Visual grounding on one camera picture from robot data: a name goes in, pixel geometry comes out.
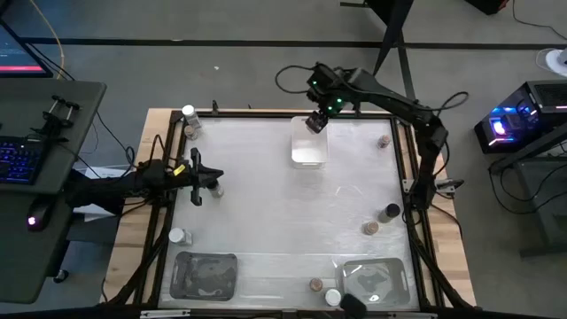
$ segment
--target keyboard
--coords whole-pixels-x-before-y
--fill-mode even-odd
[[[0,183],[33,184],[45,151],[42,141],[0,136]]]

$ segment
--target computer tower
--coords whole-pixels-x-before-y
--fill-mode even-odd
[[[567,81],[531,81],[494,107],[474,129],[483,153],[507,153],[566,121]]]

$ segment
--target desk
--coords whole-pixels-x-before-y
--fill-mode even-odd
[[[138,148],[136,161],[147,160],[149,157],[151,143],[156,134],[162,136],[167,135],[170,116],[172,109],[150,109],[146,117],[144,132]],[[221,110],[224,113],[297,113],[297,110]],[[299,111],[308,115],[311,111]],[[181,135],[181,127],[179,127],[175,139]],[[409,154],[407,147],[407,139],[405,132],[400,128],[400,141],[401,150],[404,157],[404,168],[408,178],[411,174],[411,166],[409,161]],[[177,154],[176,146],[179,144],[174,139],[171,154]],[[159,148],[156,148],[156,155],[161,156]],[[442,166],[442,160],[438,160],[438,167]],[[445,172],[439,175],[440,178],[445,178]],[[436,197],[433,200],[436,206],[439,206],[449,213],[454,214],[454,206],[451,200]],[[128,214],[120,221],[120,226],[114,243],[113,254],[111,256],[110,264],[106,273],[105,292],[109,299],[116,295],[120,288],[129,280],[130,276],[138,266],[144,251],[144,243],[146,241],[146,234],[148,225],[150,223],[151,207],[142,207],[131,214]],[[158,227],[156,232],[159,233],[165,209],[159,212]],[[462,297],[471,304],[475,304],[474,294],[470,283],[469,269],[465,254],[462,248],[462,241],[459,236],[458,227],[447,216],[441,212],[436,211],[434,208],[429,211],[429,227],[431,228],[432,245],[435,250],[437,261],[441,270],[445,273],[453,287],[462,295]],[[148,271],[147,280],[145,283],[144,291],[141,293],[142,301],[147,301],[151,294],[153,285],[153,278],[155,273],[155,264]],[[427,268],[422,265],[423,282],[425,293],[429,301],[434,301],[434,289],[431,283],[431,277]]]

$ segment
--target small jar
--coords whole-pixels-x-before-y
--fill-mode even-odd
[[[185,134],[185,137],[189,138],[191,141],[196,140],[198,137],[197,130],[195,130],[195,128],[193,128],[191,125],[187,125],[183,129],[183,133]]]
[[[174,228],[169,231],[169,241],[176,245],[192,245],[193,237],[187,230]]]
[[[378,228],[377,222],[367,222],[364,224],[363,230],[366,235],[374,235],[378,232]]]
[[[197,111],[193,105],[186,105],[181,109],[187,125],[192,126],[194,129],[201,128],[201,121],[198,119]]]
[[[382,223],[390,222],[392,219],[398,217],[400,214],[400,207],[397,204],[390,204],[378,214],[378,221]]]
[[[389,135],[382,135],[380,136],[380,138],[378,139],[378,143],[377,146],[378,148],[385,148],[386,146],[388,146],[388,144],[390,144],[391,138]]]
[[[211,195],[214,198],[221,198],[222,195],[224,195],[224,189],[222,188],[222,186],[219,184],[218,181],[208,184],[206,188],[211,192]]]

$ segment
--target floor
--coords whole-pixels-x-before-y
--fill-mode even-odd
[[[36,0],[60,37],[185,40],[380,41],[384,24],[370,9],[344,7],[338,0]],[[548,29],[518,24],[511,2],[485,16],[463,0],[416,0],[404,27],[408,43],[566,43]],[[517,17],[553,25],[567,35],[567,1],[517,0]],[[47,36],[49,29],[27,1],[4,15],[20,36]],[[54,45],[39,48],[58,61]],[[100,112],[124,144],[137,146],[150,107],[313,108],[302,96],[287,95],[273,83],[289,64],[371,69],[378,49],[357,47],[64,47],[69,73],[105,82]],[[567,256],[520,260],[518,250],[537,235],[531,216],[502,210],[485,173],[494,157],[484,156],[472,127],[511,91],[528,80],[559,79],[535,65],[537,51],[408,50],[416,96],[440,105],[459,90],[470,100],[446,111],[451,160],[448,173],[466,183],[455,206],[462,223],[470,277],[479,306],[530,315],[567,314]],[[283,76],[286,88],[304,87],[307,74]],[[398,52],[393,50],[377,79],[405,94]],[[100,145],[84,159],[93,166],[126,163],[120,147],[102,129]],[[95,145],[93,132],[83,150]],[[33,305],[0,304],[0,311],[80,307],[98,302],[111,250],[74,244],[66,256],[69,281],[46,283]]]

